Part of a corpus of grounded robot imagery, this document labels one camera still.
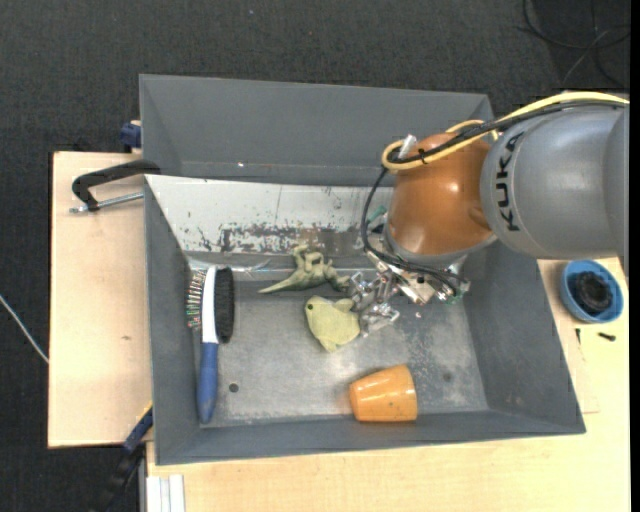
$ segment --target wooden board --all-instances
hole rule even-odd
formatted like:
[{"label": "wooden board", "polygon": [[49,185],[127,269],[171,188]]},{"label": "wooden board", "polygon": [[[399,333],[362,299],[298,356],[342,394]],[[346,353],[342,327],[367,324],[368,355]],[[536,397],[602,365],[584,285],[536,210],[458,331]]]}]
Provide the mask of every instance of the wooden board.
[{"label": "wooden board", "polygon": [[[72,214],[75,177],[136,155],[59,152],[53,161],[49,446],[122,442],[151,400],[143,203]],[[140,191],[137,176],[98,200]]]}]

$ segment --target blue brush handle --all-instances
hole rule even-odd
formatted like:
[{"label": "blue brush handle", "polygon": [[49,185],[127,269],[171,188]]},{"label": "blue brush handle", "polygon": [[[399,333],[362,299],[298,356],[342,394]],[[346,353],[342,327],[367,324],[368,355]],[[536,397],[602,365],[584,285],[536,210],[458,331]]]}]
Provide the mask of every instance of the blue brush handle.
[{"label": "blue brush handle", "polygon": [[200,378],[198,380],[198,415],[201,423],[209,423],[216,406],[218,392],[218,344],[202,343]]}]

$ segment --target yellow cable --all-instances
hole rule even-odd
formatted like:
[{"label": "yellow cable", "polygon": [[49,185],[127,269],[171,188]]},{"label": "yellow cable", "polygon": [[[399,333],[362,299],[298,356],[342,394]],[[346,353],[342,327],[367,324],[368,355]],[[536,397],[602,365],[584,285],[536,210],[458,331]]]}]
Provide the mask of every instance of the yellow cable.
[{"label": "yellow cable", "polygon": [[[566,92],[562,94],[556,94],[555,96],[550,96],[549,98],[545,98],[545,99],[530,103],[529,105],[525,105],[524,107],[519,108],[511,112],[510,114],[507,114],[506,116],[499,118],[497,121],[498,122],[504,121],[506,119],[511,119],[512,117],[515,117],[515,116],[528,114],[529,112],[534,112],[536,110],[540,110],[545,107],[548,107],[549,105],[553,105],[555,103],[562,103],[564,101],[593,101],[593,100],[611,101],[611,102],[620,103],[623,105],[630,104],[629,100],[625,100],[623,98],[619,98],[618,96],[613,96],[611,94],[605,94],[601,92]],[[478,121],[476,120],[463,121],[462,123],[458,123],[452,126],[451,128],[449,128],[446,131],[446,133],[454,132],[460,128],[463,128],[464,126],[469,126],[471,124],[478,124]],[[403,143],[402,140],[396,141],[389,144],[382,152],[382,165],[384,165],[387,169],[389,169],[389,172],[391,172],[391,174],[395,174],[398,171],[408,171],[411,169],[415,169],[416,167],[421,167],[424,164],[435,162],[440,158],[444,158],[445,156],[450,155],[451,153],[454,153],[455,151],[458,151],[459,149],[462,149],[463,147],[468,146],[469,144],[473,144],[476,140],[484,137],[484,135],[485,134],[481,134],[481,135],[477,135],[476,137],[471,137],[470,139],[462,141],[454,146],[451,146],[450,148],[444,149],[430,157],[426,157],[421,160],[416,160],[415,162],[405,162],[405,163],[396,163],[396,162],[391,162],[389,160],[389,155],[391,154],[391,152],[394,149],[399,148]]]},{"label": "yellow cable", "polygon": [[482,124],[484,121],[482,119],[469,119],[468,121],[462,121],[461,123],[454,124],[451,128],[447,128],[445,133],[453,133],[460,130],[460,128],[465,128],[467,126],[472,126],[476,124]]}]

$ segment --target wooden table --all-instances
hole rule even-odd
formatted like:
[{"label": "wooden table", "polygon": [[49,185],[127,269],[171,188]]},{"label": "wooden table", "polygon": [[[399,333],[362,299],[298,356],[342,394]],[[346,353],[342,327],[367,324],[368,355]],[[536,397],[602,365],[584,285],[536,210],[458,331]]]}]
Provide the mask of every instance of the wooden table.
[{"label": "wooden table", "polygon": [[[70,190],[76,176],[136,158],[54,157],[51,448],[120,443],[151,399],[142,203],[68,213],[79,205]],[[131,178],[95,195],[140,184]],[[625,282],[616,259],[601,263]],[[556,291],[563,265],[540,268],[586,434],[180,466],[156,466],[149,442],[148,474],[184,475],[189,512],[629,510],[628,307],[608,324],[574,321]],[[603,331],[616,341],[598,336]]]}]

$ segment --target toy dinosaur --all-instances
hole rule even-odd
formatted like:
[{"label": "toy dinosaur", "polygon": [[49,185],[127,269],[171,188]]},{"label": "toy dinosaur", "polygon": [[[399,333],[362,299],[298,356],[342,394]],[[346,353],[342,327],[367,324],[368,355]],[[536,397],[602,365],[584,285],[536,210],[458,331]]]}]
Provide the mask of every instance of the toy dinosaur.
[{"label": "toy dinosaur", "polygon": [[299,291],[315,288],[328,282],[338,291],[346,290],[349,276],[340,277],[333,268],[331,260],[324,262],[324,256],[320,252],[307,252],[309,246],[302,244],[293,250],[293,258],[296,262],[296,270],[284,281],[260,290],[260,293],[273,293],[279,291]]}]

